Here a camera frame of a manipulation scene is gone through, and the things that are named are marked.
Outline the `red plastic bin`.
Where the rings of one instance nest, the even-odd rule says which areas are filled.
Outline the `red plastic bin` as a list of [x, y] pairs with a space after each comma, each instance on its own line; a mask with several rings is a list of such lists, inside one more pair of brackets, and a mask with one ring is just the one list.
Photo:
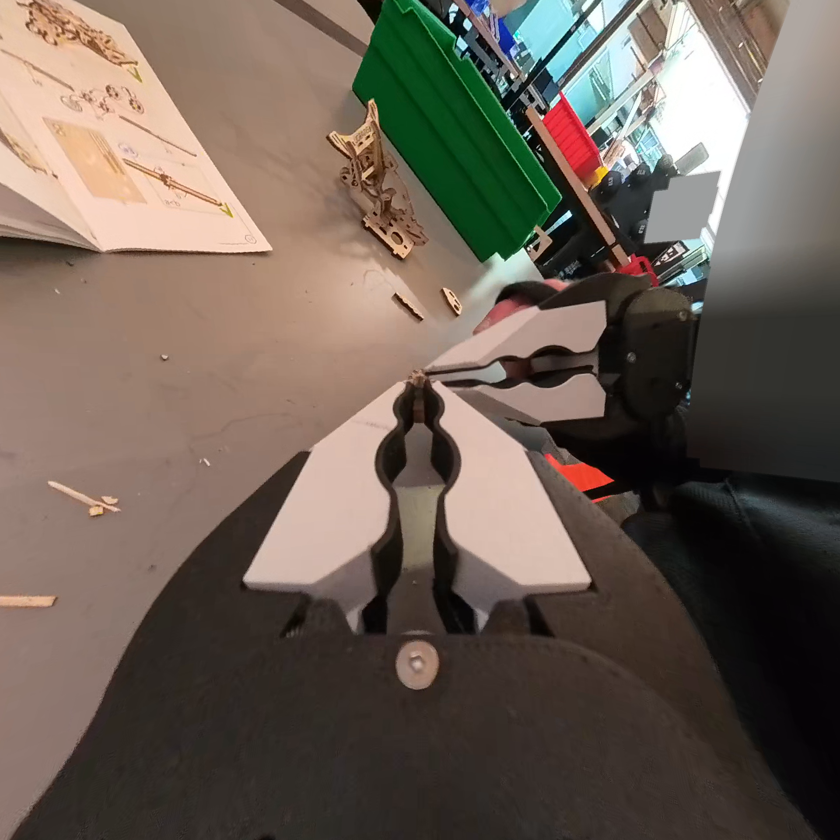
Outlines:
[[562, 92], [558, 101], [542, 117], [542, 123], [572, 171], [582, 182], [591, 182], [602, 167], [602, 156], [592, 136]]

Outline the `wooden model assembly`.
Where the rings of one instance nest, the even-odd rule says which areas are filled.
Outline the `wooden model assembly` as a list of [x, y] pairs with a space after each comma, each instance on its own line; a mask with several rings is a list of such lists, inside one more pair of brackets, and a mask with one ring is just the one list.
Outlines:
[[425, 246], [427, 236], [417, 222], [396, 158], [384, 146], [375, 100], [366, 102], [358, 129], [347, 134], [331, 131], [327, 141], [343, 157], [339, 178], [360, 209], [363, 228], [397, 259], [408, 257], [415, 246]]

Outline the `open instruction booklet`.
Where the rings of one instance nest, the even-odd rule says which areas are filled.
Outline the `open instruction booklet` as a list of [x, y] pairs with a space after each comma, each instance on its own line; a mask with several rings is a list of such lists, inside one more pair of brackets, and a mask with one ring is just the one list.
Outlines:
[[1, 2], [1, 236], [106, 254], [266, 254], [128, 29]]

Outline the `thin wooden sliver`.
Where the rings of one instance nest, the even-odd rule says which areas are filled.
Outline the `thin wooden sliver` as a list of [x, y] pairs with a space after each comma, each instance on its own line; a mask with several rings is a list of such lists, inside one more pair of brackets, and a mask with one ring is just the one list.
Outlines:
[[90, 518], [99, 518], [104, 516], [107, 512], [119, 513], [121, 508], [119, 506], [119, 499], [116, 497], [101, 496], [92, 497], [79, 490], [73, 489], [55, 480], [48, 480], [47, 486], [58, 492], [59, 494], [68, 497], [87, 509]]

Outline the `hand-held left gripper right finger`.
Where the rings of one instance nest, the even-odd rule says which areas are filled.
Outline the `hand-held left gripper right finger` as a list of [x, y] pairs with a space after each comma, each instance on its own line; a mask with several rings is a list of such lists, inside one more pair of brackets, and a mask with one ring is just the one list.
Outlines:
[[586, 592], [592, 576], [551, 498], [557, 471], [442, 383], [423, 387], [432, 465], [444, 482], [434, 592], [448, 627], [479, 632], [501, 602]]

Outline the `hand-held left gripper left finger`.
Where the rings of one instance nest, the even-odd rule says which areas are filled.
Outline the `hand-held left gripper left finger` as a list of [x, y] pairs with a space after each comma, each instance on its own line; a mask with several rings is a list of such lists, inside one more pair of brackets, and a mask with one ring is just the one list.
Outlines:
[[[404, 468], [400, 406], [409, 384], [394, 384], [304, 453], [302, 466], [245, 572], [254, 592], [297, 593], [331, 601], [352, 632], [401, 560], [377, 565], [399, 535], [393, 476]], [[397, 465], [383, 456], [396, 444]]]

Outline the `green plastic bin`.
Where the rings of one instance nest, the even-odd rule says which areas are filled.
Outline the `green plastic bin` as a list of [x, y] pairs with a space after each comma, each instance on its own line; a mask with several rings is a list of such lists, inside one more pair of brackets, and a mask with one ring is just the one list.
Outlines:
[[509, 259], [559, 189], [456, 38], [422, 3], [387, 1], [352, 84], [479, 261]]

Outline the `orange fabric piece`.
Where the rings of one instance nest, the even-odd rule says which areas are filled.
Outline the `orange fabric piece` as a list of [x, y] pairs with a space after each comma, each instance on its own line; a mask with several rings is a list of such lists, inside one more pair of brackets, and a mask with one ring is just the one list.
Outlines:
[[583, 463], [562, 464], [548, 453], [544, 457], [563, 478], [592, 502], [603, 501], [621, 492], [612, 478], [595, 467]]

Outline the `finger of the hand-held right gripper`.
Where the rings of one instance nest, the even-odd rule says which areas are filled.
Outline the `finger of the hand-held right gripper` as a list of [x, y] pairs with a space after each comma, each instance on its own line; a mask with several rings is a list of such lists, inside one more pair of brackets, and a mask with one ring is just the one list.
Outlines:
[[604, 417], [606, 394], [590, 373], [561, 376], [558, 384], [533, 381], [457, 384], [442, 382], [451, 392], [488, 417], [544, 426]]
[[605, 329], [605, 301], [552, 309], [525, 308], [458, 343], [427, 364], [425, 370], [477, 371], [500, 361], [528, 360], [543, 351], [588, 354]]

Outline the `person's right hand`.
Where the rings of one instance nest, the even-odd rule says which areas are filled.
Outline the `person's right hand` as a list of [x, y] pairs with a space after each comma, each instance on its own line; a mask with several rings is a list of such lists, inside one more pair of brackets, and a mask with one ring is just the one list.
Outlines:
[[568, 281], [559, 279], [524, 280], [511, 283], [499, 292], [494, 306], [475, 327], [473, 335], [483, 333], [519, 310], [532, 308], [549, 300], [569, 285]]

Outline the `person's dark clothing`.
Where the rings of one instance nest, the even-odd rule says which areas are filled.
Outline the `person's dark clothing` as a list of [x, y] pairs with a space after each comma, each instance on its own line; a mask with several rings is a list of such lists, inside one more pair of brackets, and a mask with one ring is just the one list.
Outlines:
[[730, 474], [640, 499], [625, 533], [686, 607], [782, 791], [838, 838], [838, 484]]

